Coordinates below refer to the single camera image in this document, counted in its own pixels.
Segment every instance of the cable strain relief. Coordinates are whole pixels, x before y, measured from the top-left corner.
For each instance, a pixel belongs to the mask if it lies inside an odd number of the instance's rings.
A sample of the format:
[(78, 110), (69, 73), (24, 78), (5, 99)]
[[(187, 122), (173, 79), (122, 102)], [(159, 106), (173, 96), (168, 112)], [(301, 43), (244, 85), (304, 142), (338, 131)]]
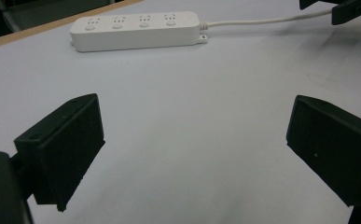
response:
[(209, 26), (208, 26), (208, 24), (207, 24), (206, 21), (203, 21), (203, 22), (201, 22), (201, 24), (200, 24), (200, 28), (201, 28), (201, 30), (203, 31), (203, 30), (207, 30), (207, 29), (209, 28)]

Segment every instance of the white cable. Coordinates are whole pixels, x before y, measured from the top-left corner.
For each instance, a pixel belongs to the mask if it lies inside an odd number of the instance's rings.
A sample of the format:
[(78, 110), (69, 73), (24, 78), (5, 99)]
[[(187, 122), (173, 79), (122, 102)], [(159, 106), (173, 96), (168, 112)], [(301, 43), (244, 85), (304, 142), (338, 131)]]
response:
[(320, 17), (331, 14), (330, 10), (315, 12), (306, 15), (299, 15), (295, 17), (289, 18), (281, 18), (281, 19), (272, 19), (272, 20), (264, 20), (264, 21), (218, 21), (218, 22), (202, 22), (201, 23), (201, 30), (207, 30), (211, 27), (215, 26), (224, 26), (224, 25), (259, 25), (259, 24), (268, 24), (268, 23), (276, 23), (276, 22), (284, 22), (284, 21), (300, 21), (306, 20), (310, 18)]

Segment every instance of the white tabletop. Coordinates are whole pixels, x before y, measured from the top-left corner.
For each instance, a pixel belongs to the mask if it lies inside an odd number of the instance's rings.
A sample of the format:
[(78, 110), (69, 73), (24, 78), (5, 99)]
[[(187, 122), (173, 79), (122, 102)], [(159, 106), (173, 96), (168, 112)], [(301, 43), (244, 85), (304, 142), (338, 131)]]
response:
[[(305, 11), (297, 0), (145, 0), (105, 13), (192, 10), (201, 21)], [(0, 47), (0, 151), (71, 98), (96, 92), (106, 144), (64, 213), (35, 223), (345, 224), (352, 208), (287, 145), (296, 95), (361, 118), (361, 17), (216, 27), (208, 43), (79, 53), (71, 24)]]

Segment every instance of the extension cord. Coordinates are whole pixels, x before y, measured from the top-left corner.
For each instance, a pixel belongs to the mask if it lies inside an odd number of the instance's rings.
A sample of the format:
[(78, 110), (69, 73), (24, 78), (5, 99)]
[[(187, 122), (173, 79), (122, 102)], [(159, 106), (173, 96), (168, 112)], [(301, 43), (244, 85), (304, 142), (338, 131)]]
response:
[(94, 16), (70, 29), (77, 51), (144, 49), (206, 43), (200, 20), (190, 11)]

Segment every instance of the black object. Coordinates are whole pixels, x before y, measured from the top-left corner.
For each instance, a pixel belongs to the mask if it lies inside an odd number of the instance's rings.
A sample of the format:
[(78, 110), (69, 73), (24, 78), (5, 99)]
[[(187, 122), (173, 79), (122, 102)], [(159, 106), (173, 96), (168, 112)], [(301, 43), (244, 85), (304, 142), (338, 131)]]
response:
[(287, 144), (348, 205), (361, 224), (361, 119), (328, 102), (297, 96)]
[(332, 8), (331, 23), (333, 25), (344, 24), (361, 16), (361, 0), (299, 0), (299, 7), (305, 9), (316, 2), (337, 4)]
[(64, 211), (104, 145), (98, 96), (68, 101), (15, 139), (18, 153), (0, 152), (0, 223), (33, 223), (26, 202)]

